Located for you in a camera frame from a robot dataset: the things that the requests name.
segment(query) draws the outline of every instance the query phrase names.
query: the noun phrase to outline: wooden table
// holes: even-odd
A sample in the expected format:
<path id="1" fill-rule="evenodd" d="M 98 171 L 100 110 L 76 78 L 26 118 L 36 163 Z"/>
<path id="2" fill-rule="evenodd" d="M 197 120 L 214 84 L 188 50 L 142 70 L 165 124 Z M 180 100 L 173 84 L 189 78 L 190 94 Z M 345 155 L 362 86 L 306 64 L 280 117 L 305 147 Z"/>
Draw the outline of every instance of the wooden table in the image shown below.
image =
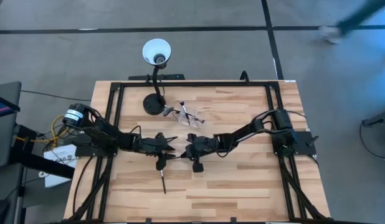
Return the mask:
<path id="1" fill-rule="evenodd" d="M 111 82 L 96 82 L 91 106 L 105 114 Z M 303 113 L 295 82 L 280 81 L 286 110 Z M 167 105 L 195 108 L 206 120 L 201 129 L 176 122 L 171 116 L 151 116 L 143 109 L 143 98 L 153 87 L 125 88 L 119 128 L 129 132 L 141 125 L 144 138 L 158 132 L 165 137 L 178 136 L 170 145 L 176 155 L 184 152 L 188 133 L 212 137 L 214 133 L 231 133 L 250 122 L 253 116 L 268 110 L 265 88 L 244 87 L 166 87 Z M 113 122 L 115 104 L 111 114 Z M 290 114 L 296 130 L 305 130 L 305 119 Z M 324 215 L 328 206 L 317 165 L 307 156 L 296 156 L 302 190 Z M 88 165 L 77 192 L 76 206 L 82 204 L 92 186 L 95 159 Z M 64 218 L 72 215 L 75 186 L 87 158 L 77 162 Z M 258 134 L 234 149 L 226 158 L 211 154 L 201 158 L 205 171 L 193 173 L 188 159 L 168 161 L 164 170 L 167 194 L 155 169 L 156 158 L 118 151 L 114 158 L 108 191 L 106 222 L 219 222 L 236 217 L 238 221 L 287 221 L 287 209 L 281 183 L 278 159 L 273 154 L 268 134 Z M 95 200 L 93 217 L 98 217 L 101 193 Z M 295 216 L 299 216 L 292 191 Z"/>

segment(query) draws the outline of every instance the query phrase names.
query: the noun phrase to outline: shoe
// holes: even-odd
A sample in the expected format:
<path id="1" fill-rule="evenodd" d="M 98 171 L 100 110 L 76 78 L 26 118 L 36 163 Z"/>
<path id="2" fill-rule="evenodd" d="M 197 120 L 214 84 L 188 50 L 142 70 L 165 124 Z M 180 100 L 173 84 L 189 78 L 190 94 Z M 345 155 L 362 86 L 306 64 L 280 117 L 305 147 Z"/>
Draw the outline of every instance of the shoe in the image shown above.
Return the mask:
<path id="1" fill-rule="evenodd" d="M 323 26 L 318 30 L 321 32 L 322 38 L 330 44 L 338 44 L 342 39 L 339 28 Z"/>

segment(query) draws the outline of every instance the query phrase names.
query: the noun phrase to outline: lamp base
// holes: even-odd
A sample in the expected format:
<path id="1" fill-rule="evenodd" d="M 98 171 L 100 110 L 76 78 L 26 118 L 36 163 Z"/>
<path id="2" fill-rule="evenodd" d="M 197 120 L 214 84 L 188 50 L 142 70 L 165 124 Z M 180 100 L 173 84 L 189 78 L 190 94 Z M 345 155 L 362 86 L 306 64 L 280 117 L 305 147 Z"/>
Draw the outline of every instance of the lamp base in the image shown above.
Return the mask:
<path id="1" fill-rule="evenodd" d="M 152 93 L 144 98 L 143 106 L 144 110 L 148 114 L 158 115 L 162 113 L 162 111 L 165 109 L 165 99 L 163 98 L 163 96 L 160 97 L 163 101 L 163 105 L 161 105 L 161 103 L 158 101 L 158 96 L 156 95 L 156 93 Z"/>

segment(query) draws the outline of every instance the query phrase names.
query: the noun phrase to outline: black metal frame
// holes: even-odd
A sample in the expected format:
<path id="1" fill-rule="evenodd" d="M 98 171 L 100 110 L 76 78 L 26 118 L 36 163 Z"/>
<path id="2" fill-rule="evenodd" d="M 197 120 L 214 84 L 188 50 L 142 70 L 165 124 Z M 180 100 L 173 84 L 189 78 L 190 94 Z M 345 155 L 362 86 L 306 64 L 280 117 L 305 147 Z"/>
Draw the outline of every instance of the black metal frame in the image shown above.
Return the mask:
<path id="1" fill-rule="evenodd" d="M 266 91 L 266 96 L 267 96 L 267 102 L 270 110 L 274 110 L 274 104 L 273 104 L 273 99 L 272 99 L 272 92 L 271 90 L 273 89 L 275 92 L 275 96 L 277 99 L 277 107 L 279 109 L 283 109 L 283 103 L 282 103 L 282 97 L 281 97 L 281 92 L 280 92 L 280 86 L 277 81 L 269 81 L 269 82 L 251 82 L 245 72 L 242 73 L 240 80 L 243 81 L 231 81 L 231 82 L 163 82 L 162 85 L 164 87 L 172 87 L 172 86 L 262 86 L 265 88 Z M 115 110 L 115 120 L 113 125 L 115 127 L 118 127 L 119 125 L 119 120 L 120 120 L 120 112 L 121 112 L 121 105 L 123 101 L 123 95 L 124 95 L 124 89 L 127 87 L 147 87 L 147 86 L 153 86 L 152 83 L 150 82 L 141 82 L 141 83 L 112 83 L 111 88 L 110 88 L 110 95 L 108 97 L 108 104 L 107 104 L 107 111 L 105 113 L 105 119 L 109 121 L 109 117 L 111 115 L 111 108 L 113 104 L 113 99 L 115 96 L 115 92 L 118 90 L 118 99 L 116 103 L 116 110 Z M 107 163 L 109 164 L 109 167 L 112 168 L 112 162 L 113 158 L 109 157 Z M 285 159 L 283 156 L 278 156 L 278 163 L 281 167 L 285 164 Z M 102 157 L 98 157 L 96 167 L 95 167 L 95 173 L 93 177 L 93 185 L 95 186 L 98 180 L 98 177 L 100 175 L 101 171 L 101 165 L 102 165 Z M 294 156 L 291 157 L 290 159 L 290 166 L 292 170 L 292 179 L 294 183 L 300 187 L 299 183 L 299 178 L 298 178 L 298 172 L 297 172 L 297 167 L 296 167 L 296 162 Z M 295 214 L 293 211 L 293 205 L 292 205 L 292 199 L 291 199 L 291 193 L 288 185 L 288 180 L 282 175 L 282 170 L 281 170 L 281 178 L 282 178 L 282 184 L 283 184 L 283 189 L 284 189 L 284 194 L 285 194 L 285 202 L 287 204 L 287 211 L 288 211 L 288 217 L 290 221 L 296 220 L 295 219 Z M 98 219 L 103 220 L 104 219 L 104 214 L 105 214 L 105 206 L 107 204 L 107 195 L 108 195 L 108 188 L 109 188 L 109 177 L 105 181 L 103 185 L 103 193 L 101 197 L 101 203 L 100 203 L 100 210 L 99 210 L 99 215 Z M 306 210 L 303 205 L 302 200 L 298 197 L 298 203 L 299 203 L 299 211 L 300 211 L 300 217 L 303 219 L 307 219 L 306 215 Z M 89 220 L 92 218 L 92 213 L 93 213 L 93 206 L 94 203 L 90 205 L 88 208 L 88 213 L 86 219 Z"/>

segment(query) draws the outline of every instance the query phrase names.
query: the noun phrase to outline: gray concrete floor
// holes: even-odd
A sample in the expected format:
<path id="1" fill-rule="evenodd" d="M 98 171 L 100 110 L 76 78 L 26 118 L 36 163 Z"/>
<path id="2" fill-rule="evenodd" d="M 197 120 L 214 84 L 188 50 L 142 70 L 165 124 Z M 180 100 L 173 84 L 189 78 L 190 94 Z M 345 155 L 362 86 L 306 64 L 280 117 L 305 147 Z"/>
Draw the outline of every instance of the gray concrete floor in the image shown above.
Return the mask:
<path id="1" fill-rule="evenodd" d="M 268 0 L 274 26 L 334 24 L 364 0 Z M 366 24 L 385 24 L 385 9 Z M 80 29 L 177 26 L 264 26 L 259 0 L 4 0 L 3 29 Z M 267 31 L 112 34 L 0 34 L 0 83 L 22 89 L 90 98 L 96 80 L 126 80 L 151 67 L 143 44 L 166 39 L 173 55 L 163 73 L 187 79 L 276 79 Z M 285 79 L 297 80 L 316 142 L 333 218 L 385 223 L 385 160 L 359 141 L 361 120 L 385 110 L 385 30 L 353 32 L 340 45 L 317 31 L 276 31 Z M 44 132 L 73 101 L 22 93 L 19 124 Z M 365 129 L 368 146 L 385 156 L 385 128 Z M 30 178 L 36 172 L 29 171 Z M 27 188 L 27 223 L 61 220 L 69 184 Z"/>

